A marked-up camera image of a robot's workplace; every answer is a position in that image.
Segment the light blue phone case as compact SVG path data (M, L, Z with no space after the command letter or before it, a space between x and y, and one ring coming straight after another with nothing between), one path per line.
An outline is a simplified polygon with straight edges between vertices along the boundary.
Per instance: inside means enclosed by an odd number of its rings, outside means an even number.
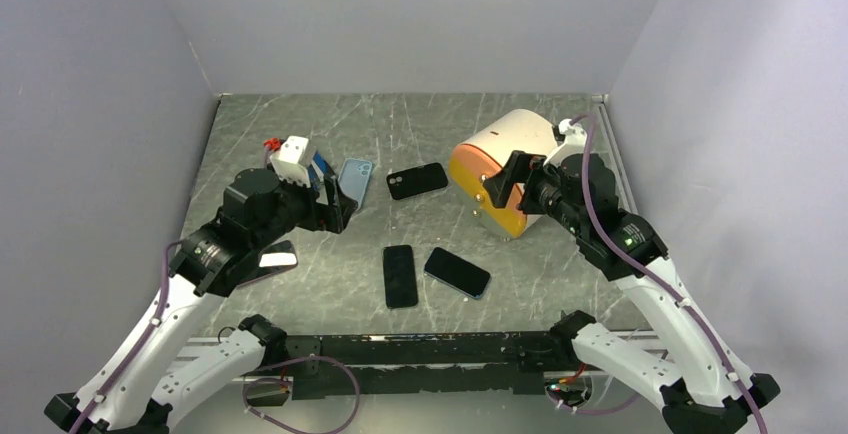
M343 163L338 182L340 191L361 209L373 169L371 161L348 158Z

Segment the blue edged black phone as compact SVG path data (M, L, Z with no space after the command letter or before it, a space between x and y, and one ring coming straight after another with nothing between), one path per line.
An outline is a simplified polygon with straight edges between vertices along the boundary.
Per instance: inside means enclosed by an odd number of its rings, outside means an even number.
M479 299L491 281L488 271L440 247L428 257L424 272L473 299Z

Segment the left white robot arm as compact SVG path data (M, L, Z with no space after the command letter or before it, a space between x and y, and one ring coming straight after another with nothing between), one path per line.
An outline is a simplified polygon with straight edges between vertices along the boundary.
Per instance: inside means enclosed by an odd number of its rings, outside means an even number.
M214 218L165 249L160 288L109 361L75 392L54 395L45 416L65 433L169 433L234 377L277 372L287 334L261 315L178 370L171 368L200 325L237 288L270 273L261 263L296 228L341 233L357 208L332 169L323 194L271 167L239 172Z

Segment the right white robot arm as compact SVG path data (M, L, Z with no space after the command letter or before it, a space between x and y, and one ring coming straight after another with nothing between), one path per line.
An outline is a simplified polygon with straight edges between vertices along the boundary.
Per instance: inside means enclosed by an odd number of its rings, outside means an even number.
M674 433L736 433L748 421L767 432L762 409L780 393L776 380L753 372L711 327L655 229L620 207L615 175L599 156L551 163L515 151L483 180L496 209L517 184L518 210L547 216L572 234L579 253L634 304L670 355L651 355L574 311L549 330L556 365L605 371L650 401Z

